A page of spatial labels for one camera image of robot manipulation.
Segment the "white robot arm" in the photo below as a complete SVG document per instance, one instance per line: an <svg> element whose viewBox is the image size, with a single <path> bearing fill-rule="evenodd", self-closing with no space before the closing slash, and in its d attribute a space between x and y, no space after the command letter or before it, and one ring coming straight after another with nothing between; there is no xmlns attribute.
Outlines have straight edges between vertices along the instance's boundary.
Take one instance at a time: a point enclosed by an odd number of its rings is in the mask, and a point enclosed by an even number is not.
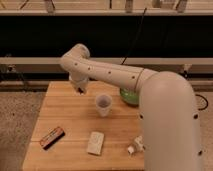
<svg viewBox="0 0 213 171"><path fill-rule="evenodd" d="M83 44L66 52L60 65L82 93L93 78L139 95L145 171L204 171L196 96L183 76L93 61Z"/></svg>

